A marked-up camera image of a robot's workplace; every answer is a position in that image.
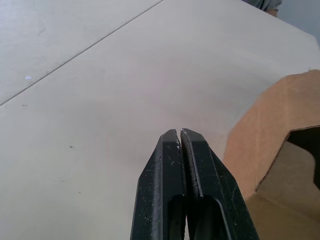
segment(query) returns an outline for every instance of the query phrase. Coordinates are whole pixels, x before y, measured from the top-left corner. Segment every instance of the gray shirt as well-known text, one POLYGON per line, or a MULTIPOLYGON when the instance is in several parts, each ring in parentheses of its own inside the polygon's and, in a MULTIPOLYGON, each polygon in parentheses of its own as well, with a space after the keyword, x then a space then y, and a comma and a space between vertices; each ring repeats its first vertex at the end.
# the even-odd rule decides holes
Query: gray shirt
POLYGON ((282 0, 242 0, 262 11, 278 10, 282 0))

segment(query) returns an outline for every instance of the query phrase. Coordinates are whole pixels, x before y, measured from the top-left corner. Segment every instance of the white table surface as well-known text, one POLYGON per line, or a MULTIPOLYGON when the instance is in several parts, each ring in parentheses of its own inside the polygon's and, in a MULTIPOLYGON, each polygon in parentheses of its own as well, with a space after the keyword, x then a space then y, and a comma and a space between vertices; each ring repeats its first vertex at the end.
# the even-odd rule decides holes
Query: white table surface
POLYGON ((158 2, 0 0, 0 104, 158 2))
POLYGON ((312 36, 239 0, 162 1, 0 107, 0 239, 129 239, 161 134, 222 159, 262 91, 319 66, 312 36))

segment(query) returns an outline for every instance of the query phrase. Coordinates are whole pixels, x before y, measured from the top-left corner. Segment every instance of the person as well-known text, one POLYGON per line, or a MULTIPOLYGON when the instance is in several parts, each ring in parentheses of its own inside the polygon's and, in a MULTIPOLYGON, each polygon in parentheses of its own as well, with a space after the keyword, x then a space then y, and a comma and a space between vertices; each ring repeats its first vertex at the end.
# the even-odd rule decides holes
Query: person
POLYGON ((281 5, 282 0, 242 0, 266 13, 277 17, 278 7, 281 5))

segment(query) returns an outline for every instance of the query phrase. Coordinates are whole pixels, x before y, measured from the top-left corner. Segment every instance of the cardboard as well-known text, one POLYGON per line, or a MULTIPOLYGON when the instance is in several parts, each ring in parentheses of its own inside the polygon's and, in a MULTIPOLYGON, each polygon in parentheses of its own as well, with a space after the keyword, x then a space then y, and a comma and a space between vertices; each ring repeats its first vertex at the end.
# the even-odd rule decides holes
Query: cardboard
POLYGON ((320 71, 290 75, 264 92, 230 132, 224 164, 261 240, 320 239, 315 159, 287 142, 320 123, 320 71))

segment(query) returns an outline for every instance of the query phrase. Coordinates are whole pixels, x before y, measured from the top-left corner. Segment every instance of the gray wall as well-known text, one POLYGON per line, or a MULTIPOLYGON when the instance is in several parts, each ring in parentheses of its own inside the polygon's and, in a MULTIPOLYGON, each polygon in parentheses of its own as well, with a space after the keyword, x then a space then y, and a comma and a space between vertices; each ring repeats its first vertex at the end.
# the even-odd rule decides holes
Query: gray wall
POLYGON ((320 44, 320 0, 283 0, 279 19, 312 34, 320 44))

